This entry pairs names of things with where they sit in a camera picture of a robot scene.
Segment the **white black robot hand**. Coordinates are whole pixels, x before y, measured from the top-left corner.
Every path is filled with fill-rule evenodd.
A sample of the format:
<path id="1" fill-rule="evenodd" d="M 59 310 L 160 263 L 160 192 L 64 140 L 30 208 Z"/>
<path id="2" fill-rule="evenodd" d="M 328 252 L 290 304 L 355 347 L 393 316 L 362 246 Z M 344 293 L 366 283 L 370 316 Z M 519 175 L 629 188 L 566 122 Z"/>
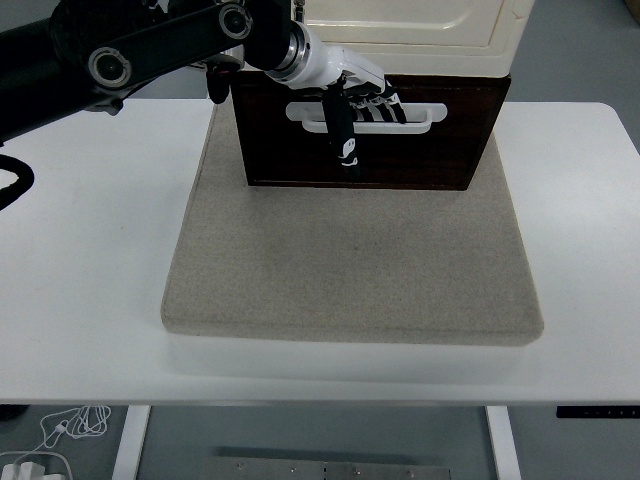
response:
<path id="1" fill-rule="evenodd" d="M 377 111 L 385 122 L 407 122 L 381 67 L 345 47 L 322 42 L 299 22 L 292 26 L 284 59 L 267 76 L 320 99 L 332 152 L 352 180 L 360 177 L 354 121 L 371 121 Z"/>

